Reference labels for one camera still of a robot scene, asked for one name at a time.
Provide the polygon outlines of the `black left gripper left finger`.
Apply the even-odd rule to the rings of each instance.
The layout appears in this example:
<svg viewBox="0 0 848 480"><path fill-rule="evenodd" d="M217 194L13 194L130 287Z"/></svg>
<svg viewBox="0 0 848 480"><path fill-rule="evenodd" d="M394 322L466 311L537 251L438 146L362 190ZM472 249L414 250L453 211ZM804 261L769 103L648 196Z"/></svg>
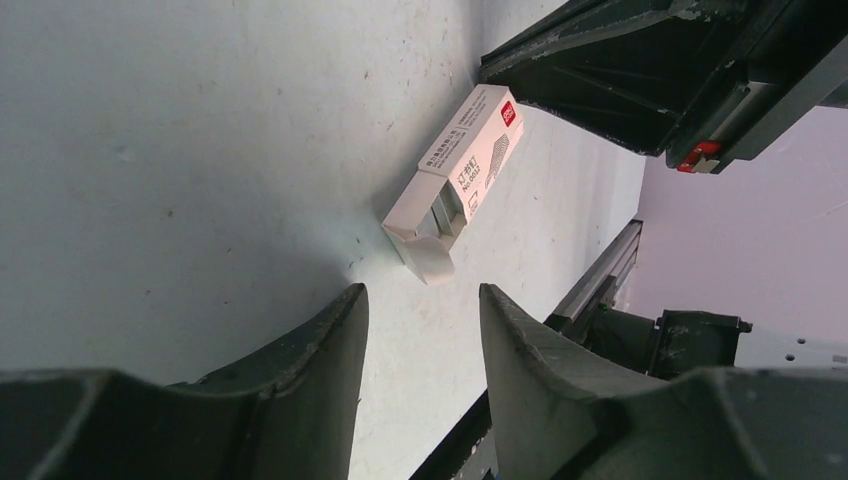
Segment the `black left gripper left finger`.
<svg viewBox="0 0 848 480"><path fill-rule="evenodd" d="M115 369L5 372L5 479L344 479L369 329L366 287L193 383Z"/></svg>

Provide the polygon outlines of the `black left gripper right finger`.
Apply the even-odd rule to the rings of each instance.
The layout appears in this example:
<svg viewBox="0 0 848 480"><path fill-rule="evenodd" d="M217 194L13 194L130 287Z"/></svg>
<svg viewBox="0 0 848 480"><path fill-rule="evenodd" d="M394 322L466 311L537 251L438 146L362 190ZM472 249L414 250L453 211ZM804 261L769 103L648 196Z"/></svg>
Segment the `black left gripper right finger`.
<svg viewBox="0 0 848 480"><path fill-rule="evenodd" d="M598 438L554 479L847 475L843 370L701 368L664 381L611 363L621 374L580 402Z"/></svg>

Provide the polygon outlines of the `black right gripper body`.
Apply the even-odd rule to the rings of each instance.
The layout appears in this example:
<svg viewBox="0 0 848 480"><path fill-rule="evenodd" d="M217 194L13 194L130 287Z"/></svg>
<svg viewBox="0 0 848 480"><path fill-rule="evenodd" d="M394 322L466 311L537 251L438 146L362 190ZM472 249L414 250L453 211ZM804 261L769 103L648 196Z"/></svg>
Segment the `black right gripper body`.
<svg viewBox="0 0 848 480"><path fill-rule="evenodd" d="M717 175L755 159L814 107L847 106L847 4L753 1L716 82L696 100L665 165Z"/></svg>

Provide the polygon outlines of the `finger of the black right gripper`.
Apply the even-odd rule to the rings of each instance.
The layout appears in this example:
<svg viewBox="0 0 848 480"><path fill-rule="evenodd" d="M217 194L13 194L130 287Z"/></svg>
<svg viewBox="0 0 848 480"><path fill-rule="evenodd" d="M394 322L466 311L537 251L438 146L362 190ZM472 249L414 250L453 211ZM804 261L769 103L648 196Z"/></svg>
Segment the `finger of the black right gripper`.
<svg viewBox="0 0 848 480"><path fill-rule="evenodd" d="M746 1L568 1L484 55L479 79L656 155L715 83L748 17Z"/></svg>

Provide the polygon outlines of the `staple box tray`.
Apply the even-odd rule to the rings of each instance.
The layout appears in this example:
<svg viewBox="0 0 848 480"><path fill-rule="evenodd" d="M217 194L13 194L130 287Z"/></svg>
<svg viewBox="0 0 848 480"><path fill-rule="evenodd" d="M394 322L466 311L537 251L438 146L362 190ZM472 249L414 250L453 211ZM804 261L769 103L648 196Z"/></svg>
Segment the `staple box tray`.
<svg viewBox="0 0 848 480"><path fill-rule="evenodd" d="M382 222L406 267L430 286L453 278L451 249L465 226L448 179L424 171L415 173Z"/></svg>

